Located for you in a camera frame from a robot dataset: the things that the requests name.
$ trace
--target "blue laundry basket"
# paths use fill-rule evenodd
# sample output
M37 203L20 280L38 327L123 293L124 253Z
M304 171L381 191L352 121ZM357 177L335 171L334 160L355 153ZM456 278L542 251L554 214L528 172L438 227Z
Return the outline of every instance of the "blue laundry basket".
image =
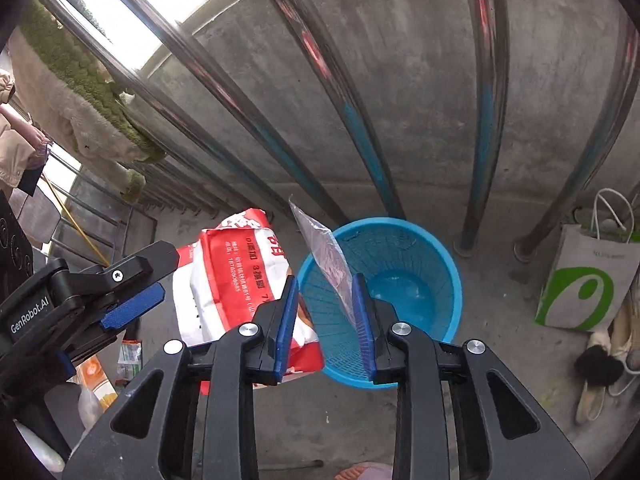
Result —
M340 227L334 235L351 273L364 274L372 298L392 303L399 319L432 338L451 342L462 312L462 285L456 264L433 235L395 218L358 220ZM298 280L320 339L324 372L349 386L392 386L367 380L356 331L311 254Z

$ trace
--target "red and white bag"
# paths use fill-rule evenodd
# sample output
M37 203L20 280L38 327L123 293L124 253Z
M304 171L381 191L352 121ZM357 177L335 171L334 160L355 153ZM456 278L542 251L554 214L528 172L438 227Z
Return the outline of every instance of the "red and white bag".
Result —
M174 303L187 346L215 341L251 321L261 303L281 297L292 274L260 209L248 209L215 229L201 231L198 241L178 249L178 254ZM287 374L316 372L323 366L318 335L300 296Z

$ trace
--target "concrete wall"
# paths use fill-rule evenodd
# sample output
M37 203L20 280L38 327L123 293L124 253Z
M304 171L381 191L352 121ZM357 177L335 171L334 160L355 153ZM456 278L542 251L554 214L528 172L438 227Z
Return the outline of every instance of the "concrete wall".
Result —
M351 70L396 182L466 189L476 128L474 43L466 0L313 1ZM618 33L618 4L508 3L510 90L494 191L548 200L574 166L600 110ZM211 0L198 18L207 12L211 21L196 32L198 40L318 178L368 184L342 123L268 1ZM290 182L174 57L150 79L260 176ZM136 107L159 133L183 138L145 104ZM625 192L638 179L639 121L640 108L634 105L592 187ZM194 146L189 148L198 156ZM219 173L228 176L225 170Z

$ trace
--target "stainless steel railing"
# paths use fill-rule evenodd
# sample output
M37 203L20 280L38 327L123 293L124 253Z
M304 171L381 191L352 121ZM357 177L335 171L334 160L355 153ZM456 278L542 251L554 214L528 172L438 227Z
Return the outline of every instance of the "stainless steel railing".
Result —
M111 198L115 203L119 204L120 206L124 206L125 208L124 211L126 211L125 215L127 216L127 219L124 220L124 218L113 218L112 216L105 213L104 211L101 211L95 208L94 206L91 206L90 204L82 200L79 196L76 196L73 192L66 191L65 189L61 188L58 184L54 182L51 183L51 185L56 190L56 192L68 198L70 202L88 211L89 213L93 214L100 220L103 220L108 224L110 224L111 226L115 227L113 239L107 240L107 238L95 233L92 229L82 226L82 230L84 231L84 234L87 237L97 241L98 243L104 245L105 247L111 250L110 261L112 263L126 256L125 250L127 245L127 237L129 235L129 227L131 224L131 218L134 211L146 217L147 219L151 220L152 225L154 227L150 231L150 242L154 241L156 225L158 224L158 221L155 218L146 214L146 212L141 207L136 205L131 205L125 202L124 200L121 199L121 197L117 196L115 193L106 189L104 186L102 186L98 182L95 182L85 172L76 170L76 168L68 164L64 159L62 159L60 156L57 156L55 153L52 152L51 156L60 164L62 164L64 167L66 167L68 170L72 171L82 182L96 189L100 195L107 196ZM54 232L54 235L51 237L51 240L50 240L52 244L54 244L55 246L59 247L64 251L75 254L76 256L79 256L83 260L86 260L92 264L104 265L104 263L99 261L95 255L88 254L89 251L80 250L77 246L72 244L69 240L62 241L61 239L56 238L56 234L60 235L60 228L62 226L67 226L72 230L74 230L75 232L75 227L73 223L69 219L65 218L64 213L62 213L60 220L58 222L58 227L56 228L56 231ZM122 234L122 241L120 241L120 233L122 229L124 229L124 232Z
M476 44L476 149L465 223L454 248L471 256L494 181L509 86L507 0L467 0Z
M589 184L613 148L638 90L640 76L638 48L640 48L638 31L624 9L620 7L616 57L600 115L582 150L580 159L558 196L532 231L514 242L513 253L521 262L526 263L532 259L536 248L558 225L562 216L572 208L578 193Z
M122 76L137 95L176 126L204 153L239 175L252 190L259 193L276 210L290 216L286 201L278 193L213 139L204 127L167 95L113 58L100 42L66 10L60 0L45 1L57 19L86 44L110 70ZM267 149L330 218L337 224L348 221L344 212L299 160L282 136L198 41L180 27L170 24L148 1L121 1ZM402 205L366 108L313 4L309 0L270 1L285 21L334 104L372 177L386 210L390 215L402 218L404 216ZM477 110L472 181L462 234L456 244L456 250L463 255L469 255L476 243L492 188L506 114L510 61L506 0L468 0L468 4L476 45ZM587 186L609 154L626 120L638 86L638 43L638 32L626 13L621 10L616 59L600 116L561 192L534 229L514 244L514 253L519 260L528 261L532 257L538 244L572 207L578 193ZM164 141L156 140L179 164L193 168L208 182L223 191L237 206L252 204L251 200L222 181L205 164L199 160L193 160L193 157L178 144L171 144L165 139ZM166 168L160 168L160 170L168 176ZM199 199L193 195L187 199L192 202L191 205L201 204L201 200L211 195L210 191L202 186L198 187L196 193L200 196ZM172 196L170 189L156 183L156 178L150 179L150 186L143 195L149 203L163 202L178 207L186 206L180 197Z

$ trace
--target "metal screw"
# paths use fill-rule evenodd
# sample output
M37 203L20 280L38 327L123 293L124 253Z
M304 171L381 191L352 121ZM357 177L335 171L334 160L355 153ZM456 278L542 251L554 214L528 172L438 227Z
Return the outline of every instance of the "metal screw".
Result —
M238 332L245 337L256 335L258 333L258 326L255 323L245 323L244 325L240 325Z
M164 343L165 354L177 354L180 350L182 350L182 341L178 339L171 339L171 341Z
M405 323L404 321L399 321L397 323L394 323L394 325L391 327L391 330L394 334L407 335L411 333L411 325Z
M486 350L486 346L482 341L478 341L478 339L472 339L466 344L466 349L469 350L472 354L483 354Z

